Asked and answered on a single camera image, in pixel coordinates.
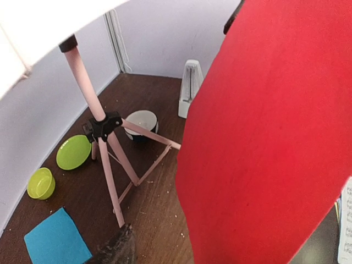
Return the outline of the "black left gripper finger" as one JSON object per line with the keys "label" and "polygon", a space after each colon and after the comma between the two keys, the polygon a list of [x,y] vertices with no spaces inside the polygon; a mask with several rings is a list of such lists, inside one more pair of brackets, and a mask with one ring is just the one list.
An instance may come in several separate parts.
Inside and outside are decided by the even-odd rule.
{"label": "black left gripper finger", "polygon": [[131,224],[124,224],[118,233],[88,263],[137,263],[136,236]]}

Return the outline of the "red sheet music mat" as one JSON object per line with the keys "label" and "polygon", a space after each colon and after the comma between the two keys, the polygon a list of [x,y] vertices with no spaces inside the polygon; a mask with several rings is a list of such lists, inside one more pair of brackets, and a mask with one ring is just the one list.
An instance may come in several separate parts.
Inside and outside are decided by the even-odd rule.
{"label": "red sheet music mat", "polygon": [[351,176],[351,1],[245,1],[175,185],[196,263],[288,263]]}

